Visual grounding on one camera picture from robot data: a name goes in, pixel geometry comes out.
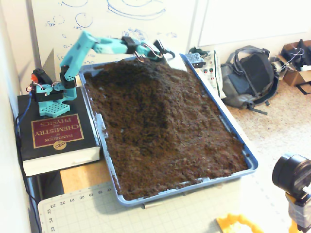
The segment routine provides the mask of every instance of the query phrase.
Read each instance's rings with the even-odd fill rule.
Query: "brown soil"
[[[247,169],[243,144],[218,118],[193,72],[120,61],[85,74],[92,108],[106,125],[108,151],[126,200]]]

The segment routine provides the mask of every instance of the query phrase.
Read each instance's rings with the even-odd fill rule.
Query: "gray backpack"
[[[238,54],[241,51],[250,55],[240,60]],[[268,99],[277,90],[279,74],[269,61],[269,53],[266,49],[245,46],[232,53],[221,65],[223,91],[227,96],[222,100],[226,105],[267,114],[254,107],[264,102],[269,105]]]

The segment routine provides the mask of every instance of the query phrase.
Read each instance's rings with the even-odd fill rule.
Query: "whiteboard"
[[[32,0],[32,4],[41,63],[53,50],[58,79],[60,63],[82,30],[96,37],[125,35],[151,43],[160,38],[185,53],[195,7],[191,0]],[[128,56],[91,50],[83,65]]]
[[[309,0],[209,0],[199,46],[303,33]]]

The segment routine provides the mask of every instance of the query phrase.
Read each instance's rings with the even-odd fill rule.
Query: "robotic arm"
[[[135,54],[141,62],[143,60],[138,55],[144,55],[154,61],[161,60],[164,53],[175,56],[171,51],[165,50],[160,41],[150,46],[144,41],[130,37],[124,36],[122,39],[93,37],[83,31],[60,64],[61,82],[52,83],[43,70],[37,69],[33,72],[32,80],[35,82],[30,85],[30,89],[39,104],[40,116],[57,117],[70,110],[70,106],[63,102],[77,97],[75,76],[90,49],[104,54]]]

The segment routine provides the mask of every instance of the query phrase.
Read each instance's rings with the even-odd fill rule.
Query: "blue tray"
[[[135,200],[125,200],[123,195],[118,195],[117,190],[116,190],[116,186],[119,186],[118,183],[118,177],[116,175],[112,160],[109,156],[109,152],[107,149],[107,145],[106,145],[106,141],[105,139],[108,137],[107,133],[103,133],[103,129],[105,129],[105,124],[103,121],[103,118],[101,116],[101,114],[97,114],[97,113],[93,113],[93,111],[91,110],[91,105],[89,103],[89,98],[87,96],[87,93],[85,91],[84,88],[82,88],[84,97],[86,102],[88,102],[88,107],[89,107],[89,112],[91,113],[93,120],[97,126],[97,133],[100,136],[100,140],[102,143],[102,147],[103,147],[103,151],[104,151],[104,157],[106,159],[107,165],[108,165],[108,169],[110,172],[110,177],[111,177],[111,181],[114,184],[114,192],[117,196],[117,199],[119,201],[120,204],[124,205],[124,206],[134,206],[134,205],[138,205],[138,204],[143,204],[143,203],[147,203],[150,201],[154,201],[160,198],[165,198],[171,195],[176,195],[179,193],[183,193],[183,192],[189,192],[191,190],[194,189],[198,189],[201,187],[205,187],[205,186],[209,186],[212,184],[216,184],[216,183],[220,183],[220,182],[225,182],[225,181],[229,181],[232,179],[236,179],[239,178],[241,176],[245,176],[248,174],[251,174],[253,172],[255,172],[255,170],[258,168],[258,161],[257,159],[254,157],[253,153],[250,150],[250,147],[248,145],[248,139],[245,136],[245,134],[243,133],[243,131],[240,129],[240,127],[237,125],[236,121],[234,120],[233,116],[231,115],[231,113],[228,111],[227,107],[223,104],[223,102],[221,101],[221,99],[217,96],[216,93],[214,93],[214,90],[212,88],[212,86],[209,84],[209,82],[207,80],[202,80],[199,75],[196,73],[196,71],[194,70],[193,66],[190,64],[189,60],[186,58],[185,55],[180,54],[182,59],[184,60],[184,62],[186,64],[188,64],[193,73],[197,76],[197,78],[199,80],[201,80],[202,85],[205,87],[209,97],[214,101],[214,103],[218,106],[218,109],[220,110],[220,115],[219,118],[221,119],[221,121],[223,122],[223,124],[225,125],[225,127],[227,128],[228,131],[235,133],[235,135],[237,136],[237,138],[244,143],[244,150],[243,150],[243,155],[245,157],[245,161],[247,163],[248,169],[244,170],[244,171],[240,171],[240,172],[236,172],[234,174],[232,174],[231,176],[228,177],[219,177],[219,178],[215,178],[215,179],[210,179],[207,177],[202,177],[199,178],[198,180],[202,181],[201,183],[198,184],[193,184],[184,188],[180,188],[180,189],[170,189],[164,192],[160,192],[158,195],[149,197],[149,198],[138,198]],[[84,73],[91,73],[92,76],[95,76],[96,74],[98,74],[101,70],[103,70],[102,68],[100,68],[99,66],[102,66],[106,63],[102,63],[102,64],[94,64],[94,65],[86,65],[86,66],[82,66],[80,71],[79,71],[79,76],[82,82],[82,85],[84,86],[84,84],[86,83],[85,78],[84,78]]]

